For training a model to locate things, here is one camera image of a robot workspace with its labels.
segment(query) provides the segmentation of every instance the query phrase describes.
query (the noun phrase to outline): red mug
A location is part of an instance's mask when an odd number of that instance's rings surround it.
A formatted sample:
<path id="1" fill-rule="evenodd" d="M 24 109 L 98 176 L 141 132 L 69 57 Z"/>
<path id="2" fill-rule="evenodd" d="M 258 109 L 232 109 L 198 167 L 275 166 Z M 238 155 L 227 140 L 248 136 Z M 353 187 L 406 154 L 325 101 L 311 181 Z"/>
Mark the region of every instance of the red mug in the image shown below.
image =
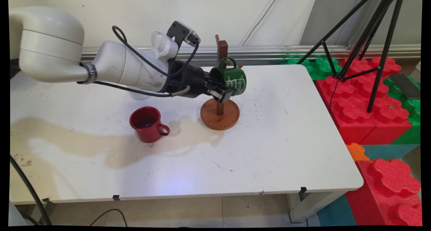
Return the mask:
<path id="1" fill-rule="evenodd" d="M 162 136 L 168 136 L 171 131 L 167 125 L 160 123 L 160 111 L 151 106 L 134 111 L 130 116 L 130 125 L 142 142 L 156 142 Z"/>

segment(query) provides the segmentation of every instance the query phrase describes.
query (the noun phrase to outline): black tripod leg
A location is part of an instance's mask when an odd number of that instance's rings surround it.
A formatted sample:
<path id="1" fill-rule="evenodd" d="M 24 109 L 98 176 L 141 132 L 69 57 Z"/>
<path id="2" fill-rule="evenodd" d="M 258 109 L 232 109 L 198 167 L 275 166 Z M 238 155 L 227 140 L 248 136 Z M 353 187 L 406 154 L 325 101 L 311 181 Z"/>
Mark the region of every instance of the black tripod leg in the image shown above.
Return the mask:
<path id="1" fill-rule="evenodd" d="M 334 28 L 332 28 L 321 40 L 319 40 L 319 42 L 307 53 L 305 54 L 305 56 L 302 57 L 302 59 L 300 59 L 299 62 L 297 62 L 297 64 L 302 64 L 302 62 L 304 62 L 304 60 L 306 60 L 311 53 L 313 53 L 318 47 L 320 47 L 320 45 L 322 45 L 322 41 L 326 41 L 326 39 L 328 39 L 344 22 L 346 22 L 363 4 L 365 4 L 365 2 L 368 0 L 361 0 L 355 7 L 353 7 L 353 9 L 351 11 L 349 11 L 349 13 L 343 17 L 343 19 L 340 20 L 340 22 L 337 23 L 337 25 L 335 25 Z"/>
<path id="2" fill-rule="evenodd" d="M 390 5 L 391 1 L 392 0 L 382 0 L 380 2 L 376 11 L 374 12 L 374 15 L 371 17 L 370 21 L 368 22 L 367 27 L 365 28 L 364 32 L 360 36 L 357 44 L 354 46 L 353 50 L 351 51 L 351 54 L 346 61 L 346 64 L 344 65 L 343 69 L 341 70 L 341 72 L 339 74 L 340 77 L 344 77 L 346 75 L 347 69 L 352 64 L 354 58 L 358 55 L 359 50 L 364 45 L 365 40 L 369 37 L 371 30 L 374 28 L 374 25 L 376 24 L 376 22 L 379 21 L 380 18 L 384 16 L 384 14 L 382 12 L 384 12 L 385 7 Z"/>
<path id="3" fill-rule="evenodd" d="M 388 11 L 388 8 L 389 8 L 389 6 L 387 6 L 387 7 L 385 8 L 385 11 L 383 12 L 383 14 L 386 14 L 386 12 Z M 374 29 L 373 29 L 373 30 L 371 30 L 371 35 L 368 37 L 368 40 L 367 40 L 367 42 L 366 42 L 366 44 L 365 44 L 364 49 L 362 49 L 362 52 L 359 54 L 359 60 L 362 60 L 362 59 L 363 59 L 363 57 L 364 57 L 365 53 L 367 52 L 368 47 L 369 47 L 369 46 L 370 46 L 370 44 L 371 44 L 371 40 L 373 39 L 374 35 L 376 34 L 377 29 L 378 29 L 378 27 L 380 26 L 380 23 L 382 22 L 382 20 L 383 20 L 383 18 L 384 18 L 384 17 L 385 17 L 385 16 L 382 16 L 382 17 L 380 18 L 380 21 L 379 21 L 379 22 L 374 26 Z"/>
<path id="4" fill-rule="evenodd" d="M 382 77 L 383 68 L 385 67 L 386 57 L 388 56 L 389 46 L 391 45 L 392 36 L 394 35 L 395 25 L 397 24 L 398 15 L 400 14 L 401 5 L 403 0 L 397 0 L 395 4 L 394 13 L 392 14 L 391 24 L 389 25 L 388 35 L 386 36 L 385 46 L 383 47 L 382 57 L 380 58 L 379 69 L 377 70 L 377 76 L 374 80 L 373 91 L 371 92 L 370 101 L 368 103 L 367 112 L 371 112 L 374 105 L 374 100 L 377 94 L 377 88 Z"/>

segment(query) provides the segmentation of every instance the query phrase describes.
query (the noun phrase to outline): wooden base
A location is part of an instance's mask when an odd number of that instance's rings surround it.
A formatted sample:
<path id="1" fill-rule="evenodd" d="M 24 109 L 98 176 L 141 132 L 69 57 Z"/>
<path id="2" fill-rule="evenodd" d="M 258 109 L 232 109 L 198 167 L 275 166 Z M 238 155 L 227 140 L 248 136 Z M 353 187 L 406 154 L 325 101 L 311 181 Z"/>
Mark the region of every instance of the wooden base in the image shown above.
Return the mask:
<path id="1" fill-rule="evenodd" d="M 206 101 L 200 108 L 200 117 L 203 123 L 214 130 L 227 130 L 232 128 L 240 117 L 240 109 L 235 102 L 228 100 L 224 103 L 224 114 L 217 115 L 217 101 Z"/>

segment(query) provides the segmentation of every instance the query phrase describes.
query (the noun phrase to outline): teal foam block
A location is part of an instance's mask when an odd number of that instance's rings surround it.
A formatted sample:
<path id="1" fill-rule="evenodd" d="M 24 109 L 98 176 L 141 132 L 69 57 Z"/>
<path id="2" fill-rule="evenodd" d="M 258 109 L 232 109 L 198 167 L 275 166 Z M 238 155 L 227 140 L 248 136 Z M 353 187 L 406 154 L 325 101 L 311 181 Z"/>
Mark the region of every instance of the teal foam block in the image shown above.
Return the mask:
<path id="1" fill-rule="evenodd" d="M 346 195 L 331 202 L 317 212 L 320 226 L 356 226 Z"/>
<path id="2" fill-rule="evenodd" d="M 365 148 L 365 156 L 370 159 L 399 159 L 417 146 L 419 144 L 362 145 Z"/>

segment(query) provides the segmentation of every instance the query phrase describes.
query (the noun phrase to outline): tripod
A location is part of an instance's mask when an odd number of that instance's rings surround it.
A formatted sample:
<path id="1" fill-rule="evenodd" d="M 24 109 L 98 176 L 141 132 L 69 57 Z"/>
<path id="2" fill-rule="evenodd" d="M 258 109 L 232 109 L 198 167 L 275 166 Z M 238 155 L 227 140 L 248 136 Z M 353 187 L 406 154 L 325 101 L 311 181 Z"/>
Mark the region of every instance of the tripod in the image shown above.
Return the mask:
<path id="1" fill-rule="evenodd" d="M 371 92 L 371 97 L 368 102 L 368 108 L 367 108 L 367 112 L 371 112 L 374 105 L 377 88 L 380 83 L 380 78 L 382 77 L 383 68 L 385 67 L 386 57 L 388 56 L 389 46 L 391 45 L 392 36 L 394 35 L 395 25 L 397 24 L 398 15 L 400 14 L 401 4 L 403 3 L 403 0 L 397 0 L 395 4 L 394 13 L 392 14 L 391 24 L 389 25 L 388 34 L 386 35 L 386 41 L 383 47 L 383 52 L 382 52 L 382 56 L 380 58 L 380 64 L 378 65 L 378 67 L 363 71 L 361 73 L 356 73 L 348 77 L 345 76 L 348 68 L 350 67 L 351 63 L 354 61 L 356 56 L 359 56 L 359 60 L 361 60 L 364 57 L 365 52 L 367 51 L 368 46 L 370 45 L 371 40 L 374 37 L 374 34 L 376 33 L 378 27 L 380 26 L 380 23 L 382 22 L 383 17 L 385 16 L 386 11 L 388 10 L 393 0 L 380 1 L 380 4 L 378 5 L 376 11 L 374 12 L 373 16 L 368 22 L 367 27 L 365 28 L 362 35 L 358 39 L 358 42 L 356 43 L 353 50 L 351 51 L 351 54 L 346 61 L 346 64 L 344 65 L 343 69 L 339 73 L 335 71 L 334 64 L 332 63 L 331 55 L 329 54 L 328 47 L 326 46 L 326 42 L 325 42 L 344 22 L 346 22 L 360 7 L 362 7 L 362 5 L 364 5 L 366 1 L 368 0 L 361 0 L 345 17 L 343 17 L 343 19 L 340 20 L 340 22 L 337 23 L 337 25 L 335 25 L 334 28 L 332 28 L 307 54 L 305 54 L 305 56 L 303 56 L 302 59 L 297 64 L 301 64 L 305 59 L 308 58 L 308 56 L 311 55 L 311 53 L 313 53 L 318 47 L 323 45 L 323 49 L 325 50 L 326 58 L 329 61 L 329 65 L 331 67 L 333 77 L 336 78 L 337 80 L 340 80 L 341 82 L 345 82 L 348 79 L 377 71 L 377 75 L 374 80 L 373 90 Z"/>

